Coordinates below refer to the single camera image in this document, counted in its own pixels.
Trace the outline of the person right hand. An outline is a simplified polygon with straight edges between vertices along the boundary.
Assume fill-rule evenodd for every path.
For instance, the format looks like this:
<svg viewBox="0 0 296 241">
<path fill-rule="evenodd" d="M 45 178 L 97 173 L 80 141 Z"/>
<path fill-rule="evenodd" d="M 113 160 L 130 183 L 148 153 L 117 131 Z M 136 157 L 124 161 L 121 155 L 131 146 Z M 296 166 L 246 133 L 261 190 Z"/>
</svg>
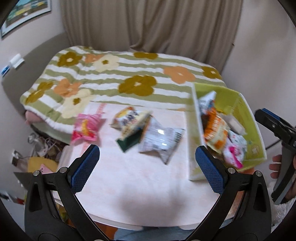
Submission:
<svg viewBox="0 0 296 241">
<path fill-rule="evenodd" d="M 277 179 L 279 177 L 281 170 L 282 155 L 273 156 L 272 161 L 273 163 L 269 165 L 269 169 L 271 171 L 270 176 L 273 179 Z M 285 202 L 288 202 L 293 198 L 295 198 L 295 181 L 293 182 L 287 194 L 285 195 Z"/>
</svg>

